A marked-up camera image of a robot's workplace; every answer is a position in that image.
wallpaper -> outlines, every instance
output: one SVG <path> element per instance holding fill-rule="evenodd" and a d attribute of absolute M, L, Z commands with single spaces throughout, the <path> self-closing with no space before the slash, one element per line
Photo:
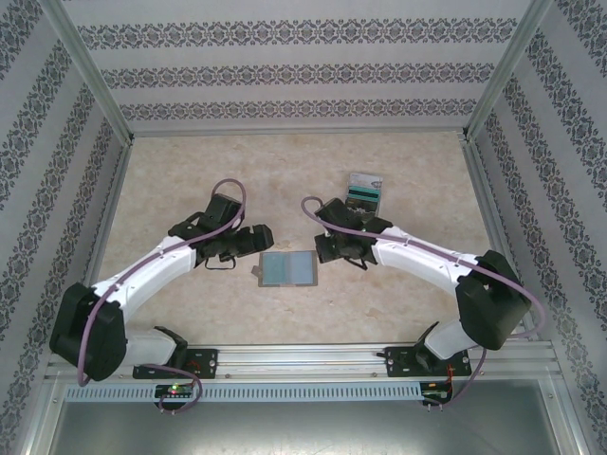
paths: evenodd
<path fill-rule="evenodd" d="M 19 443 L 64 290 L 84 279 L 121 146 L 34 0 L 0 1 L 0 453 Z"/>
<path fill-rule="evenodd" d="M 556 1 L 477 137 L 524 283 L 549 308 L 591 453 L 607 453 L 607 15 Z"/>
<path fill-rule="evenodd" d="M 133 131 L 463 127 L 529 0 L 64 6 Z"/>

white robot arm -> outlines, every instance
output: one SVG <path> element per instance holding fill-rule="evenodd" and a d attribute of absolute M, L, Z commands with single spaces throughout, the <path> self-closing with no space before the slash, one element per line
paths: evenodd
<path fill-rule="evenodd" d="M 329 228 L 325 234 L 315 237 L 321 263 L 345 259 L 365 270 L 368 263 L 395 267 L 435 284 L 457 299 L 459 318 L 436 322 L 417 341 L 415 359 L 427 371 L 439 361 L 477 345 L 490 350 L 500 349 L 529 310 L 531 302 L 522 294 L 465 266 L 478 265 L 519 284 L 506 258 L 495 251 L 476 256 L 433 245 L 416 239 L 386 220 L 363 219 L 340 199 L 323 204 L 315 215 L 338 228 L 391 239 L 361 237 Z M 430 250 L 446 253 L 451 260 Z"/>
<path fill-rule="evenodd" d="M 91 326 L 84 361 L 86 375 L 101 381 L 120 366 L 156 364 L 182 368 L 188 347 L 183 338 L 164 327 L 133 331 L 127 330 L 125 324 L 145 301 L 175 278 L 201 264 L 210 268 L 210 258 L 218 256 L 220 262 L 231 263 L 232 267 L 227 267 L 230 269 L 236 258 L 273 245 L 272 232 L 266 225 L 238 229 L 242 217 L 217 236 L 184 245 L 185 241 L 229 223 L 238 216 L 240 207 L 241 203 L 216 193 L 204 212 L 173 226 L 156 248 L 119 274 L 90 287 L 80 283 L 70 286 L 50 337 L 51 351 L 78 366 L 88 316 L 101 296 L 115 286 L 117 289 L 101 306 Z"/>

marble floor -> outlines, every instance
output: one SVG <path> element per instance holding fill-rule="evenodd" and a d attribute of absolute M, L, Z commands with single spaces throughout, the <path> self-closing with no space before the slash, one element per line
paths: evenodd
<path fill-rule="evenodd" d="M 100 279 L 156 246 L 204 210 L 215 182 L 241 180 L 246 225 L 267 224 L 272 249 L 314 249 L 321 233 L 300 209 L 309 194 L 343 197 L 350 172 L 384 177 L 380 216 L 433 243 L 483 254 L 488 239 L 455 133 L 204 136 L 135 141 Z M 222 192 L 237 197 L 226 186 Z M 414 341 L 457 315 L 455 300 L 413 275 L 319 264 L 316 287 L 258 287 L 258 255 L 235 270 L 202 266 L 171 282 L 129 325 L 164 325 L 199 344 Z"/>

white arm segment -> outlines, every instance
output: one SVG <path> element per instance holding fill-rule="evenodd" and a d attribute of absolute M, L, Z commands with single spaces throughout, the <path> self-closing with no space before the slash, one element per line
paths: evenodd
<path fill-rule="evenodd" d="M 179 237 L 165 237 L 156 248 L 143 256 L 135 264 L 104 282 L 94 284 L 95 294 L 102 296 L 112 284 L 134 265 L 180 242 L 183 242 L 183 239 Z M 124 314 L 124 322 L 126 323 L 145 301 L 178 276 L 191 271 L 195 265 L 196 251 L 189 246 L 183 246 L 170 253 L 163 254 L 145 265 L 125 283 L 121 284 L 109 300 L 117 301 L 120 304 L 120 309 Z"/>
<path fill-rule="evenodd" d="M 145 363 L 155 365 L 166 364 L 176 343 L 159 330 L 126 330 L 126 355 L 120 363 L 121 367 L 135 367 Z"/>
<path fill-rule="evenodd" d="M 410 240 L 415 240 L 419 243 L 452 254 L 469 263 L 478 264 L 476 256 L 473 254 L 458 253 L 457 251 L 425 242 L 409 235 L 399 227 L 388 227 L 382 234 L 409 238 Z M 388 265 L 413 273 L 417 277 L 440 287 L 454 297 L 455 287 L 458 284 L 457 279 L 461 276 L 468 275 L 471 271 L 467 267 L 446 261 L 416 246 L 405 246 L 400 242 L 378 239 L 372 248 L 373 255 L 378 264 Z M 459 319 L 438 324 L 426 336 L 424 344 L 434 355 L 443 360 L 451 358 L 460 351 L 476 346 L 476 343 L 466 335 L 466 332 L 464 332 L 462 323 Z"/>
<path fill-rule="evenodd" d="M 425 242 L 409 235 L 399 227 L 388 227 L 387 229 L 384 229 L 382 234 L 415 240 L 421 244 L 452 254 L 469 263 L 477 264 L 476 256 L 473 254 L 458 253 L 457 251 Z M 457 279 L 470 273 L 469 268 L 441 259 L 417 246 L 405 246 L 400 242 L 377 239 L 377 242 L 372 246 L 372 249 L 378 264 L 413 273 L 417 277 L 440 287 L 454 297 Z"/>

small box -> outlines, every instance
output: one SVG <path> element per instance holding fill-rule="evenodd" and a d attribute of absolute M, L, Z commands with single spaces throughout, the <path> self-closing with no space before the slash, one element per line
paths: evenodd
<path fill-rule="evenodd" d="M 345 206 L 364 220 L 379 216 L 383 178 L 368 173 L 351 173 Z"/>

